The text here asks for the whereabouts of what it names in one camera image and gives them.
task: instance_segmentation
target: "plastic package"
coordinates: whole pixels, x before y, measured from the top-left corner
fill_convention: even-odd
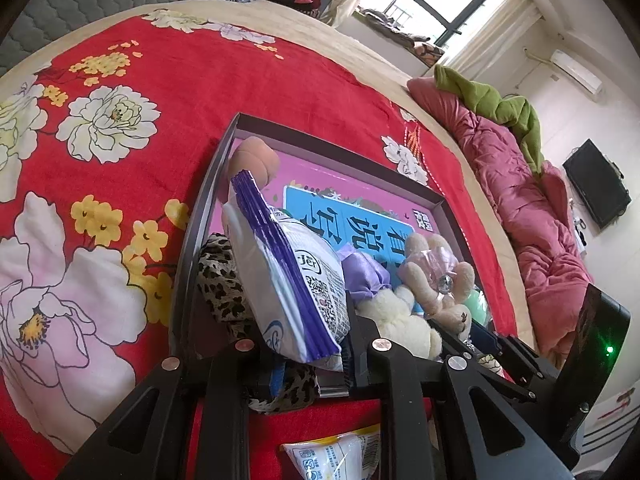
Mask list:
[[[368,480],[380,461],[380,425],[282,448],[305,480]]]
[[[231,184],[223,224],[262,337],[294,361],[341,370],[338,343],[349,317],[340,259],[327,241],[269,206],[249,171]]]

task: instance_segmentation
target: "wipes package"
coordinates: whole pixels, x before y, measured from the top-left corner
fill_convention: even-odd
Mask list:
[[[305,480],[368,480],[380,460],[380,425],[282,447]]]
[[[338,343],[349,331],[340,259],[304,224],[269,206],[247,170],[231,184],[223,224],[262,337],[294,361],[340,370]]]

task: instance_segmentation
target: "purple bow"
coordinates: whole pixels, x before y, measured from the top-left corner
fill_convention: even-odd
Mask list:
[[[342,260],[345,288],[353,301],[370,300],[383,288],[391,288],[388,270],[367,253],[347,244],[337,251]]]

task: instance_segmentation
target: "pink cloth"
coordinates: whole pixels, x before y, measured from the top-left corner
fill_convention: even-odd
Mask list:
[[[509,235],[540,352],[566,357],[591,277],[575,245],[560,171],[545,161],[537,181],[507,128],[469,111],[433,78],[411,79],[407,88],[457,140]]]

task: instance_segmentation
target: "green balloon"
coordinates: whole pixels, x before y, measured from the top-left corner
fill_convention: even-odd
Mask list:
[[[488,313],[484,293],[479,290],[472,290],[471,294],[463,304],[469,309],[469,312],[471,312],[471,317],[484,326]]]

